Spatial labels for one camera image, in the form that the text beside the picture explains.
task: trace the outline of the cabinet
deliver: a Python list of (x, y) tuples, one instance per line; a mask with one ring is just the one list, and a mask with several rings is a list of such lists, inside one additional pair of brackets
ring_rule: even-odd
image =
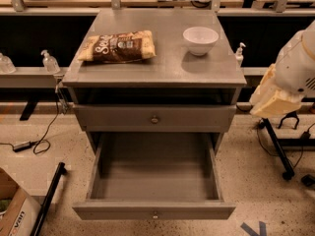
[[(205, 56), (191, 55), (182, 33), (220, 34)], [(86, 38), (153, 33), (157, 57), (129, 64), (77, 60), (63, 85), (95, 152), (82, 219), (227, 219), (215, 154), (245, 79), (216, 14), (190, 9), (100, 10)]]

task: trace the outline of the box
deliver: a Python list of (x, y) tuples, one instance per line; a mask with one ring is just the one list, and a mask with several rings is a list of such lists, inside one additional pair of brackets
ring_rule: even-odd
[(0, 220), (0, 236), (30, 236), (40, 204), (0, 168), (0, 200), (12, 199)]

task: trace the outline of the floor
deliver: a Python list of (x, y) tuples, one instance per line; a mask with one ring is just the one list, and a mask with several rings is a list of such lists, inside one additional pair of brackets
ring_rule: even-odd
[[(20, 121), (22, 103), (0, 104), (0, 143), (17, 144), (41, 138), (56, 113), (55, 106), (40, 103), (28, 121)], [(304, 106), (300, 124), (287, 119), (275, 131), (279, 137), (299, 137), (315, 122)], [(279, 118), (270, 119), (274, 127)], [(257, 130), (259, 118), (238, 111), (217, 154), (220, 187), (226, 202), (236, 210), (228, 220), (102, 220), (83, 221), (72, 204), (85, 199), (95, 155), (86, 134), (81, 131), (70, 109), (60, 114), (46, 138), (49, 151), (35, 155), (32, 149), (14, 153), (0, 146), (0, 167), (5, 169), (29, 194), (44, 196), (59, 162), (68, 174), (61, 177), (53, 204), (40, 235), (228, 235), (228, 236), (304, 236), (315, 235), (315, 187), (305, 187), (300, 179), (315, 175), (315, 153), (305, 151), (290, 181), (282, 177), (284, 168), (277, 157), (268, 155), (261, 143), (275, 152), (265, 129)], [(301, 151), (289, 151), (295, 163)]]

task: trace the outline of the soap dispenser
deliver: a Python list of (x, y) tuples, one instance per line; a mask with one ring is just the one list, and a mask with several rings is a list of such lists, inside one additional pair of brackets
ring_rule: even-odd
[(246, 47), (246, 45), (242, 42), (239, 43), (239, 47), (237, 48), (236, 50), (236, 53), (235, 53), (235, 56), (236, 56), (236, 60), (239, 64), (239, 66), (242, 65), (242, 62), (243, 62), (243, 48)]
[(7, 56), (4, 56), (1, 52), (0, 52), (0, 70), (4, 74), (11, 74), (17, 70), (15, 66), (13, 65), (11, 59)]
[(60, 71), (57, 60), (53, 56), (50, 56), (47, 50), (41, 51), (41, 55), (44, 56), (42, 63), (48, 73), (55, 74)]

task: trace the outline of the open drawer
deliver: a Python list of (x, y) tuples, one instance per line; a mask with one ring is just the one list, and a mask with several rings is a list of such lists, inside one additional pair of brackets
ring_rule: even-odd
[(206, 133), (103, 133), (81, 219), (228, 219)]
[(89, 132), (227, 132), (235, 106), (75, 105)]

